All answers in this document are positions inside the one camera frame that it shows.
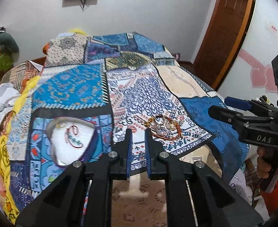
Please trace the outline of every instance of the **wooden door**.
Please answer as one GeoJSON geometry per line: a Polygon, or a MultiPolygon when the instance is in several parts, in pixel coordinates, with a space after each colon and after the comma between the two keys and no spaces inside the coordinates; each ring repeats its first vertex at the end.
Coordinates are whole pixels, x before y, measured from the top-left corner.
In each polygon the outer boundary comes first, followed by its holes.
{"type": "Polygon", "coordinates": [[[217,0],[201,48],[194,61],[196,75],[213,86],[239,34],[248,0],[217,0]]]}

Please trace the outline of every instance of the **finger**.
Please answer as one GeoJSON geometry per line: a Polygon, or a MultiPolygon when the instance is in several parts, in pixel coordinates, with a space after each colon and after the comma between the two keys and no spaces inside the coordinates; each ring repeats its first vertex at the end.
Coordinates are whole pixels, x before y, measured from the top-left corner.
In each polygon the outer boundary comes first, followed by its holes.
{"type": "Polygon", "coordinates": [[[263,156],[266,154],[265,148],[258,147],[258,148],[257,148],[257,154],[258,154],[259,156],[263,157],[263,156]]]}
{"type": "Polygon", "coordinates": [[[269,174],[267,172],[262,171],[260,168],[257,168],[257,174],[261,178],[268,178],[269,174]]]}
{"type": "Polygon", "coordinates": [[[263,159],[262,157],[258,157],[257,158],[257,164],[258,164],[258,167],[264,171],[264,172],[268,172],[271,170],[271,165],[270,164],[267,164],[263,159]]]}

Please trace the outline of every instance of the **bed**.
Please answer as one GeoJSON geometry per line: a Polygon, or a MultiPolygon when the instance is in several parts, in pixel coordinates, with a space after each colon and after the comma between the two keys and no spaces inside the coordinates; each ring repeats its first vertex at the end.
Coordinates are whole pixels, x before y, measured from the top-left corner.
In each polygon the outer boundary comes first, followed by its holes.
{"type": "MultiPolygon", "coordinates": [[[[163,45],[138,33],[57,37],[48,44],[42,72],[27,62],[8,75],[3,81],[21,93],[0,128],[2,207],[12,223],[64,170],[52,160],[45,132],[59,116],[95,124],[98,142],[90,161],[132,130],[131,177],[113,183],[112,226],[167,225],[164,182],[150,181],[146,173],[144,124],[150,117],[161,114],[180,124],[182,138],[154,138],[167,152],[189,163],[205,162],[227,183],[249,150],[231,126],[208,116],[211,105],[229,108],[223,98],[180,67],[163,45]]],[[[163,127],[161,132],[177,133],[163,127]]]]}

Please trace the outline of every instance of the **pink heart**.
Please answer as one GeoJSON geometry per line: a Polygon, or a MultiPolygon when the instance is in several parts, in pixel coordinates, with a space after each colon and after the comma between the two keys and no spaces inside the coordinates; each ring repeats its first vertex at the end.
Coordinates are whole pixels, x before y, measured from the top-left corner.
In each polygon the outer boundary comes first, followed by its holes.
{"type": "Polygon", "coordinates": [[[266,92],[278,93],[278,88],[275,84],[275,77],[273,75],[273,68],[271,65],[265,67],[265,76],[267,77],[266,92]]]}
{"type": "Polygon", "coordinates": [[[258,68],[252,68],[250,71],[250,79],[253,88],[263,88],[267,85],[267,78],[260,73],[258,68]]]}

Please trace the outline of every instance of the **silver screw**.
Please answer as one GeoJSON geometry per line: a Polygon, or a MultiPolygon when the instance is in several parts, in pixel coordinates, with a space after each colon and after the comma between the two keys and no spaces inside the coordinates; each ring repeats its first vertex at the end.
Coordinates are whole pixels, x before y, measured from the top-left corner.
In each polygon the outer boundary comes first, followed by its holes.
{"type": "Polygon", "coordinates": [[[79,168],[81,165],[82,165],[82,162],[79,160],[76,160],[73,162],[73,167],[75,167],[75,168],[79,168]]]}
{"type": "Polygon", "coordinates": [[[196,163],[195,163],[196,167],[197,168],[203,168],[205,167],[205,163],[201,160],[198,160],[196,163]]]}
{"type": "Polygon", "coordinates": [[[117,155],[118,155],[118,153],[116,151],[112,151],[112,152],[108,153],[108,156],[111,158],[115,158],[115,157],[117,157],[117,155]]]}
{"type": "Polygon", "coordinates": [[[159,155],[160,155],[161,158],[167,158],[170,154],[165,152],[165,151],[163,151],[159,155]]]}

